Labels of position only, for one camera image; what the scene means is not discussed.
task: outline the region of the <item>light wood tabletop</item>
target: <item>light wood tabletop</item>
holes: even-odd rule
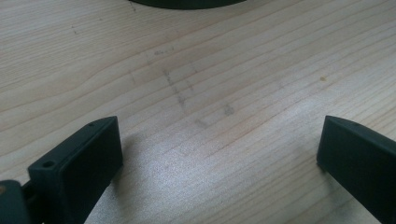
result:
[[[396,1],[0,1],[0,179],[118,116],[86,223],[377,223],[316,165],[326,115],[396,139]]]

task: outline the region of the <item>wood grain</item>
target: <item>wood grain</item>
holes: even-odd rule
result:
[[[94,119],[124,168],[87,223],[376,223],[316,166],[325,115],[396,139],[396,2],[0,1],[0,179]]]

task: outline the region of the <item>wooden table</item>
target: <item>wooden table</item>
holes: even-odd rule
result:
[[[0,2],[0,179],[118,116],[87,223],[376,223],[316,166],[325,115],[396,138],[396,2]]]

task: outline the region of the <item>dark round object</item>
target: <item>dark round object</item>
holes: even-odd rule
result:
[[[224,7],[245,0],[133,0],[133,2],[151,7],[164,7],[172,9],[203,9]]]

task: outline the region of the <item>wooden surface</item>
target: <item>wooden surface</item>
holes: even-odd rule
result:
[[[316,166],[325,115],[396,139],[396,2],[0,2],[0,179],[119,117],[87,223],[376,223]]]

